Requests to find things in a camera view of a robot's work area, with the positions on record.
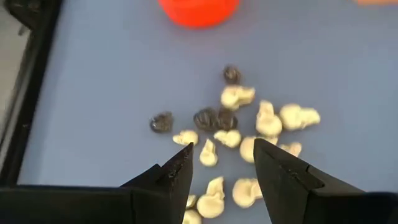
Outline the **dark clear plastic skull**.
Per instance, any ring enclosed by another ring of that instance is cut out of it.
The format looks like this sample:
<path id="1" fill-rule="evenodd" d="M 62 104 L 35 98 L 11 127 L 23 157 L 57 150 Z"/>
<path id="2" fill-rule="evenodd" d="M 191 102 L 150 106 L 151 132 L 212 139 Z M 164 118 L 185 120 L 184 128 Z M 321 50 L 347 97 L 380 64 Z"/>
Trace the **dark clear plastic skull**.
<path id="1" fill-rule="evenodd" d="M 207 107 L 196 112 L 193 121 L 198 129 L 215 131 L 218 129 L 218 117 L 215 109 Z"/>
<path id="2" fill-rule="evenodd" d="M 217 126 L 219 129 L 229 131 L 231 129 L 236 129 L 237 125 L 238 119 L 233 111 L 226 108 L 220 108 L 218 110 Z"/>
<path id="3" fill-rule="evenodd" d="M 151 117 L 149 126 L 155 133 L 167 133 L 172 130 L 174 117 L 171 112 L 164 111 Z"/>
<path id="4" fill-rule="evenodd" d="M 234 65 L 226 65 L 223 69 L 223 78 L 227 84 L 236 85 L 241 81 L 241 72 Z"/>

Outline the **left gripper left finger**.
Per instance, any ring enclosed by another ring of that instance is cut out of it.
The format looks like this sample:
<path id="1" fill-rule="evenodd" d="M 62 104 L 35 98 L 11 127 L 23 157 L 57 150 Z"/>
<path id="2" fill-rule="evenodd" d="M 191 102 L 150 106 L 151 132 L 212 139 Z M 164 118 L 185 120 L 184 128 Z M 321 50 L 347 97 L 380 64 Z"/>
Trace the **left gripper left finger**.
<path id="1" fill-rule="evenodd" d="M 193 144 L 119 187 L 0 187 L 0 224 L 182 224 Z"/>

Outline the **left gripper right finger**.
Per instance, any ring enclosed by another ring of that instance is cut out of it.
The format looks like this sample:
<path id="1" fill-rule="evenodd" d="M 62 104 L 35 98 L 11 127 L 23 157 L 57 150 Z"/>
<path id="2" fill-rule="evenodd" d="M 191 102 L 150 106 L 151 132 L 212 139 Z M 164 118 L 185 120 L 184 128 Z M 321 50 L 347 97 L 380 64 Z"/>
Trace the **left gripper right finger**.
<path id="1" fill-rule="evenodd" d="M 365 192 L 264 139 L 254 163 L 272 224 L 398 224 L 398 193 Z"/>

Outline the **orange round plastic bowl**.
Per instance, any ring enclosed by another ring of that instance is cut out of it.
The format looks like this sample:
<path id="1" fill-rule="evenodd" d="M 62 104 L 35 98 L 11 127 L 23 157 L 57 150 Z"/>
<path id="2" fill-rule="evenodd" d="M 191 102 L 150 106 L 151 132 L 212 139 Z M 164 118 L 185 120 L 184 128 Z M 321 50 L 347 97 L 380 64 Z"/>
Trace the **orange round plastic bowl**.
<path id="1" fill-rule="evenodd" d="M 157 0 L 169 19 L 188 28 L 207 28 L 229 19 L 239 0 Z"/>

